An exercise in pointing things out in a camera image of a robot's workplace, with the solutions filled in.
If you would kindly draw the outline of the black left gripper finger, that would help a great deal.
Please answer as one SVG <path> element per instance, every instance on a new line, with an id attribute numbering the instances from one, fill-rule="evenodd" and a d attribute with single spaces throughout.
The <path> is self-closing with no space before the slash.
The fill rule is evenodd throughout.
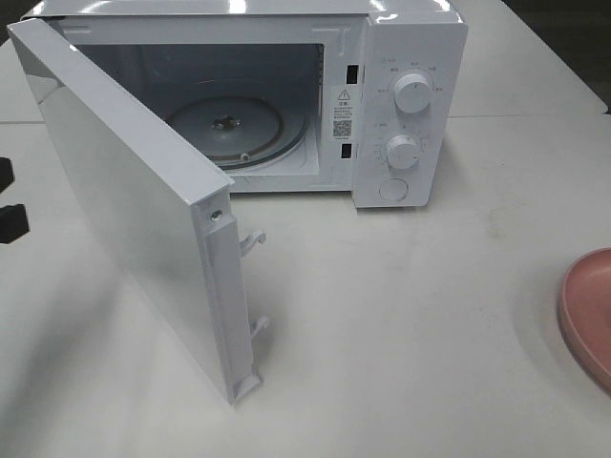
<path id="1" fill-rule="evenodd" d="M 30 232 L 26 206 L 6 205 L 0 209 L 0 242 L 10 244 Z"/>
<path id="2" fill-rule="evenodd" d="M 14 172 L 11 160 L 7 157 L 0 157 L 0 193 L 3 193 L 14 183 Z"/>

